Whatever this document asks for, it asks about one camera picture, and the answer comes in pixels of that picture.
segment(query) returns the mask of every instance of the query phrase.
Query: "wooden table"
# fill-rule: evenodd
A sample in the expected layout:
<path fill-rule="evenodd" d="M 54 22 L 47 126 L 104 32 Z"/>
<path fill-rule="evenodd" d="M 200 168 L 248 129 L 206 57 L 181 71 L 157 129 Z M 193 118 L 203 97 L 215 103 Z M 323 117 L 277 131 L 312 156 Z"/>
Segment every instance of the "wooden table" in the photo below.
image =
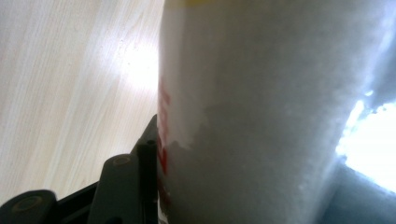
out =
<path fill-rule="evenodd" d="M 58 199 L 128 153 L 157 109 L 163 0 L 0 1 L 0 203 Z"/>

